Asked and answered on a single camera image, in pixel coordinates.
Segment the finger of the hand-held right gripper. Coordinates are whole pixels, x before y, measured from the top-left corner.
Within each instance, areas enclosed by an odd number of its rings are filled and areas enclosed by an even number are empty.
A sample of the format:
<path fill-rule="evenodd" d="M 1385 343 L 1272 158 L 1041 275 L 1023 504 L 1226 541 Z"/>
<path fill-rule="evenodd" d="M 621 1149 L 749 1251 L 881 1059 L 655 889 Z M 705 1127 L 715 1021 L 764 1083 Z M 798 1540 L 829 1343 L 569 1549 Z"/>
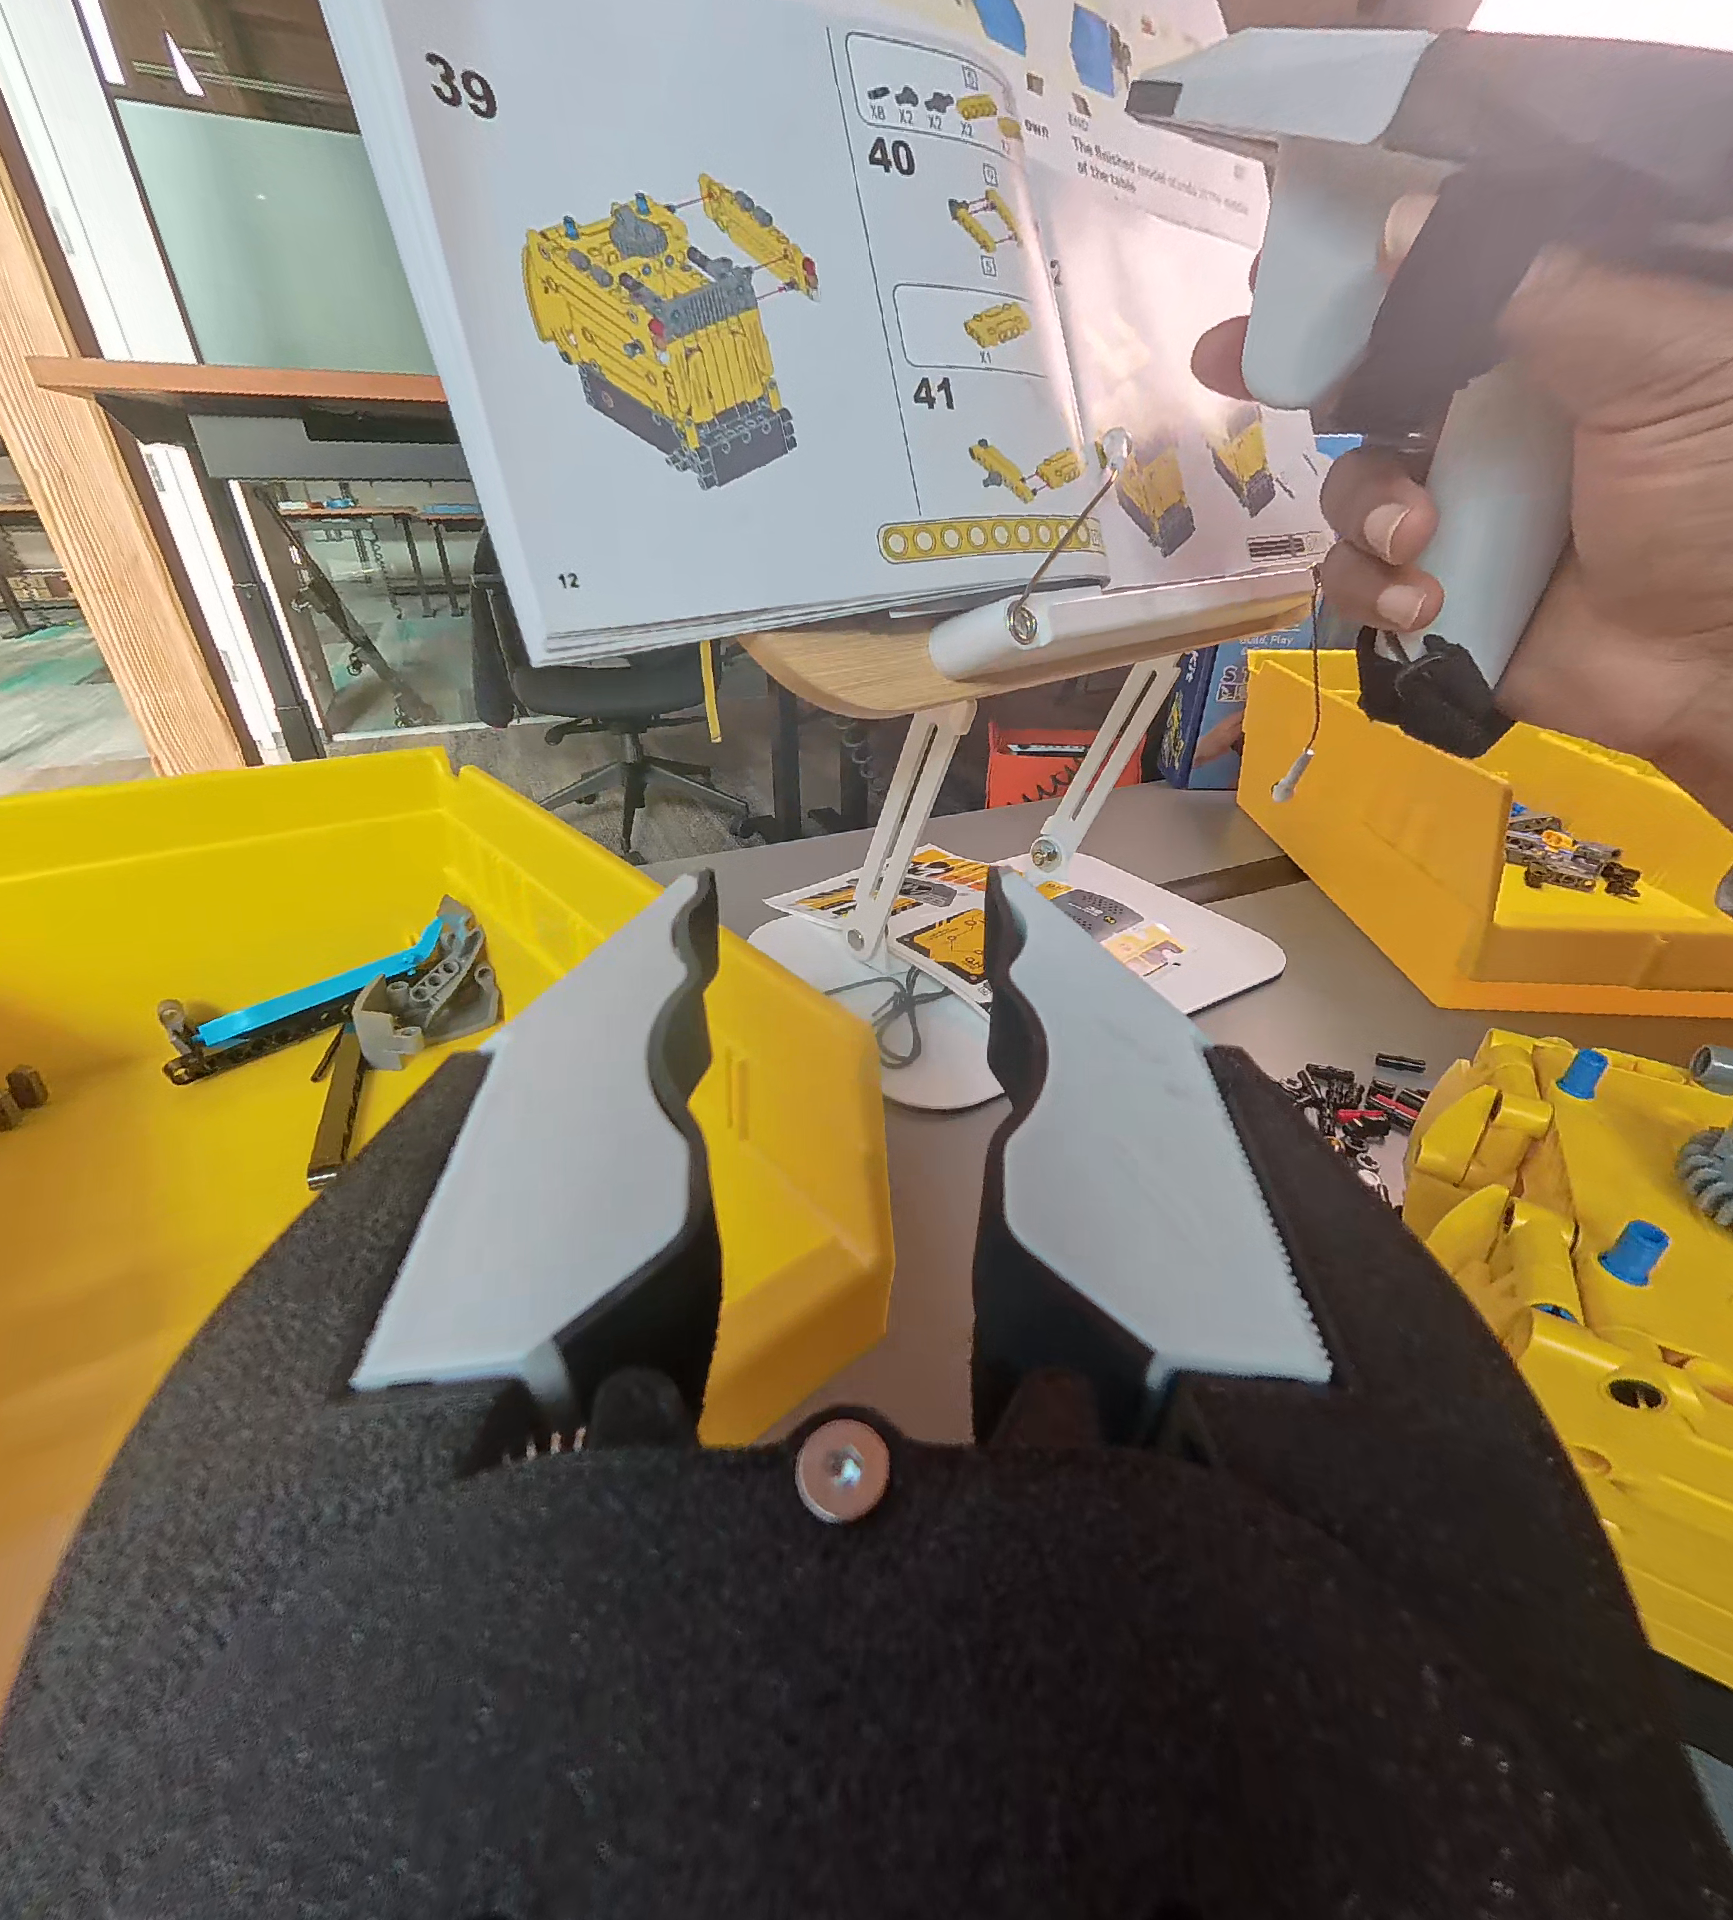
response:
<path fill-rule="evenodd" d="M 1130 83 L 1134 122 L 1224 153 L 1378 146 L 1428 29 L 1245 29 Z"/>

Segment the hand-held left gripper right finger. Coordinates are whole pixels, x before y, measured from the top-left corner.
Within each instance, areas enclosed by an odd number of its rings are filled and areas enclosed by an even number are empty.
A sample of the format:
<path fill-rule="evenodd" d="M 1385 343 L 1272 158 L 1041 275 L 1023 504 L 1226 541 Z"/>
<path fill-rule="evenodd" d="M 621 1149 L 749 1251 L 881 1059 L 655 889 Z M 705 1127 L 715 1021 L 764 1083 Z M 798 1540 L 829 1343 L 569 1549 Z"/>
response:
<path fill-rule="evenodd" d="M 973 1249 L 973 1438 L 1074 1381 L 1105 1446 L 1150 1446 L 1182 1381 L 1328 1388 L 1333 1357 L 1212 1044 L 1026 877 L 984 894 L 991 1140 Z"/>

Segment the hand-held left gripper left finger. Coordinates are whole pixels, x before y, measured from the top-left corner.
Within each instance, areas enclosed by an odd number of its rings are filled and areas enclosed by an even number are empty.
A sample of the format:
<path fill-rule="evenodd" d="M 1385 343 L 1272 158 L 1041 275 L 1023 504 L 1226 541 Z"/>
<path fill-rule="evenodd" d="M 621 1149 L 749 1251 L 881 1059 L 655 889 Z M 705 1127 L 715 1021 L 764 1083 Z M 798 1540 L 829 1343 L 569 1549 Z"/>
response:
<path fill-rule="evenodd" d="M 515 1388 L 546 1438 L 694 1446 L 724 1307 L 702 1130 L 718 889 L 669 884 L 476 1055 L 352 1405 Z"/>

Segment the pile of small lego pins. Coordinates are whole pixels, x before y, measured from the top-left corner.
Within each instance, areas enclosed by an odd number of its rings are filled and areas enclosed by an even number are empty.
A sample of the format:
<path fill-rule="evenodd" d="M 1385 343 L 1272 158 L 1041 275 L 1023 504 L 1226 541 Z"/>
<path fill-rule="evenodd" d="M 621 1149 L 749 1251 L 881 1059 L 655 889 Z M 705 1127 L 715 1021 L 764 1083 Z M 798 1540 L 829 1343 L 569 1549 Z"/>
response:
<path fill-rule="evenodd" d="M 1407 1154 L 1428 1099 L 1428 1064 L 1407 1051 L 1348 1064 L 1305 1064 L 1281 1079 L 1312 1134 L 1392 1210 L 1407 1194 Z"/>

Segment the yellow lego vehicle model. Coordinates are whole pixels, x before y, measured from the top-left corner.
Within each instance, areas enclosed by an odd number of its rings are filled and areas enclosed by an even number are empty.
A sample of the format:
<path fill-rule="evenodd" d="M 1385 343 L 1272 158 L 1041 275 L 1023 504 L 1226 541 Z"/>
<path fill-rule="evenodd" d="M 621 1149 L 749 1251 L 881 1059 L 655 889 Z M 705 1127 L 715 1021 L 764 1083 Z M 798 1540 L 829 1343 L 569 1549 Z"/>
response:
<path fill-rule="evenodd" d="M 1733 1691 L 1733 1051 L 1492 1028 L 1427 1096 L 1402 1213 L 1573 1456 L 1658 1654 Z"/>

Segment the lego instruction booklet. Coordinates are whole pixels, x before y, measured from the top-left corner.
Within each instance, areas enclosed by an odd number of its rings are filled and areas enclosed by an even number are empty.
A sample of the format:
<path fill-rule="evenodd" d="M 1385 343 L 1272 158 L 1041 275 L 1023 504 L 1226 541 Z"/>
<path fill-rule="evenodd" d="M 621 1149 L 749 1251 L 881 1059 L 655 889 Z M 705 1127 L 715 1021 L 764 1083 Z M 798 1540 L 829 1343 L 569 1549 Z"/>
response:
<path fill-rule="evenodd" d="M 946 4 L 325 4 L 535 666 L 1313 565 L 1251 247 L 1026 156 Z"/>

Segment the blue and grey lego assembly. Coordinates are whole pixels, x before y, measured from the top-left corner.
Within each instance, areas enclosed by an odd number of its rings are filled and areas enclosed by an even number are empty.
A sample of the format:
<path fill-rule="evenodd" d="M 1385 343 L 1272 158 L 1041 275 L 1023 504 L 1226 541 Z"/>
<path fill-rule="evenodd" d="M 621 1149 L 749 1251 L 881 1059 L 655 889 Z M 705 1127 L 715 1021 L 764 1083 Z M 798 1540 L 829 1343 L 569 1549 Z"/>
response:
<path fill-rule="evenodd" d="M 352 1033 L 365 1069 L 400 1072 L 428 1048 L 496 1028 L 503 993 L 483 926 L 448 894 L 411 947 L 209 1021 L 162 1000 L 158 1021 L 171 1044 L 162 1078 L 178 1089 L 333 1028 Z"/>

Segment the lego sticker sheet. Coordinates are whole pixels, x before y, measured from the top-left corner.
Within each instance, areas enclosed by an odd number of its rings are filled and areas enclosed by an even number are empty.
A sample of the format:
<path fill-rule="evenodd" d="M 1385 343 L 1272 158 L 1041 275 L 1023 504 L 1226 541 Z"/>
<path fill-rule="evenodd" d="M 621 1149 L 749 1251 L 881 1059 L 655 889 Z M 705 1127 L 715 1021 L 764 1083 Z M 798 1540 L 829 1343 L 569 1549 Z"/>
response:
<path fill-rule="evenodd" d="M 988 1010 L 992 999 L 984 969 L 988 877 L 988 863 L 921 843 L 894 894 L 883 944 L 888 965 L 921 972 L 978 1010 Z M 1141 979 L 1182 967 L 1188 960 L 1191 944 L 1169 926 L 1150 919 L 1113 892 L 1102 894 L 1072 881 L 1039 881 L 1039 892 Z"/>

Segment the lego set box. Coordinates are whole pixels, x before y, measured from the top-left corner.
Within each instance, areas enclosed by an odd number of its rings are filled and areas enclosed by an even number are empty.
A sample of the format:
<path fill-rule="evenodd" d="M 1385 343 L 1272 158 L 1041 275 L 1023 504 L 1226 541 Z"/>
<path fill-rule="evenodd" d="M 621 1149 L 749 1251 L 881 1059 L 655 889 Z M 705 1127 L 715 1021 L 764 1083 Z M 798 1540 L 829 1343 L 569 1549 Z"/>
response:
<path fill-rule="evenodd" d="M 1251 641 L 1191 649 L 1158 729 L 1158 780 L 1175 791 L 1236 792 Z"/>

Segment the heap of mixed lego parts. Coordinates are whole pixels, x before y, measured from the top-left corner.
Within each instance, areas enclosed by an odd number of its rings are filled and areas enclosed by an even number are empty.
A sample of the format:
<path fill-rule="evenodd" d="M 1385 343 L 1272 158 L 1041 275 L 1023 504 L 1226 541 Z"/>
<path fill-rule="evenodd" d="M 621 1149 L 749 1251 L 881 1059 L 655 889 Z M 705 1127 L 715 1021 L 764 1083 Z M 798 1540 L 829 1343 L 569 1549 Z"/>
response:
<path fill-rule="evenodd" d="M 1603 894 L 1641 901 L 1642 872 L 1624 860 L 1624 849 L 1566 830 L 1562 816 L 1507 804 L 1503 863 L 1523 872 L 1528 889 L 1562 889 L 1570 894 Z"/>

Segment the printed task sheet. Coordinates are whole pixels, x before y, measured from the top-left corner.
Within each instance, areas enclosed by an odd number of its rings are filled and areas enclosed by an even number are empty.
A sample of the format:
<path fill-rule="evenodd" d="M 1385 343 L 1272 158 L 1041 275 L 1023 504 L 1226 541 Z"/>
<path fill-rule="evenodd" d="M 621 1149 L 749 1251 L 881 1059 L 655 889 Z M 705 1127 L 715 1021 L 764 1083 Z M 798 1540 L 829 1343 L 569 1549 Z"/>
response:
<path fill-rule="evenodd" d="M 998 54 L 1033 161 L 1214 240 L 1262 237 L 1260 163 L 1129 108 L 1137 80 L 1226 38 L 1220 4 L 946 4 L 946 18 Z"/>

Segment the red printed box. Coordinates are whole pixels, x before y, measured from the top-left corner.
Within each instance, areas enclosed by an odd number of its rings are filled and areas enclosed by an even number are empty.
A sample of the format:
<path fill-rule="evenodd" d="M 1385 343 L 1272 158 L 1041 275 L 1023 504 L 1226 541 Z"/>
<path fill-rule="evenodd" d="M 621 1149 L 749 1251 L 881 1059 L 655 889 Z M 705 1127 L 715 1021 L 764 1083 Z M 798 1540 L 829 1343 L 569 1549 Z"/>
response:
<path fill-rule="evenodd" d="M 984 808 L 1054 804 L 1091 745 L 1095 732 L 991 723 Z"/>

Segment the yellow plastic storage bin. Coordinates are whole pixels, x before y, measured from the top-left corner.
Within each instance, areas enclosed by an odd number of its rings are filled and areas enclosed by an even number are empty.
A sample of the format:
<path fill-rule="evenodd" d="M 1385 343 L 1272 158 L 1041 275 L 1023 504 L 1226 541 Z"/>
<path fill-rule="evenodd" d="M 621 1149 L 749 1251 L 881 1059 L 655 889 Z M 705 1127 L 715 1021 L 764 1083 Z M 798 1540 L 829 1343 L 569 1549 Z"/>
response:
<path fill-rule="evenodd" d="M 1435 1006 L 1733 1021 L 1733 836 L 1710 813 L 1641 760 L 1538 729 L 1447 756 L 1358 712 L 1350 652 L 1319 666 L 1319 745 L 1274 804 L 1312 729 L 1307 649 L 1251 655 L 1237 808 Z M 1503 863 L 1514 801 L 1620 846 L 1642 898 L 1528 889 Z"/>
<path fill-rule="evenodd" d="M 0 1710 L 62 1546 L 221 1293 L 310 1204 L 311 1048 L 162 1078 L 158 1003 L 233 1013 L 407 947 L 442 898 L 508 1013 L 655 884 L 444 750 L 0 799 Z"/>

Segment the black office chair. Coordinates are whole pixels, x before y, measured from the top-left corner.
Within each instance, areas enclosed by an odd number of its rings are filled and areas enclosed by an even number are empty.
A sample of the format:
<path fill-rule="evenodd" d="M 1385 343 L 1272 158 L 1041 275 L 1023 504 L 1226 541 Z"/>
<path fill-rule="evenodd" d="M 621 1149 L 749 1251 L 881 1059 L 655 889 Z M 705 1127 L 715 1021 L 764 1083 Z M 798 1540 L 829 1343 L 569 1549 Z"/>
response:
<path fill-rule="evenodd" d="M 753 830 L 749 801 L 711 785 L 705 766 L 652 756 L 645 745 L 652 732 L 711 714 L 718 697 L 711 643 L 664 648 L 596 666 L 535 666 L 518 638 L 518 615 L 487 532 L 472 549 L 466 605 L 472 712 L 487 729 L 503 732 L 520 716 L 542 716 L 549 719 L 546 745 L 600 733 L 621 740 L 621 756 L 546 792 L 539 799 L 546 809 L 584 808 L 617 791 L 618 851 L 629 863 L 645 863 L 632 836 L 655 788 L 721 813 L 738 839 Z"/>

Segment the wooden top office desk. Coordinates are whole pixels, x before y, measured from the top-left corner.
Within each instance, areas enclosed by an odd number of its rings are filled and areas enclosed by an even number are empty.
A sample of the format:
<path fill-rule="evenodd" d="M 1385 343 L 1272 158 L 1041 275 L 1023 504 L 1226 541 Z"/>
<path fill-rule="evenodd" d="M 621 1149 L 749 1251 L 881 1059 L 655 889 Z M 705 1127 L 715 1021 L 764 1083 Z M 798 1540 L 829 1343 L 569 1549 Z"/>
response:
<path fill-rule="evenodd" d="M 413 544 L 420 507 L 304 510 L 285 514 L 282 480 L 470 480 L 435 376 L 400 371 L 237 368 L 33 354 L 36 389 L 96 402 L 144 451 L 182 451 L 197 522 L 221 560 L 227 605 L 290 760 L 324 760 L 337 733 L 334 690 L 314 618 L 325 622 L 385 695 L 392 723 L 442 726 L 434 704 L 389 662 L 304 549 L 311 520 L 389 518 Z"/>

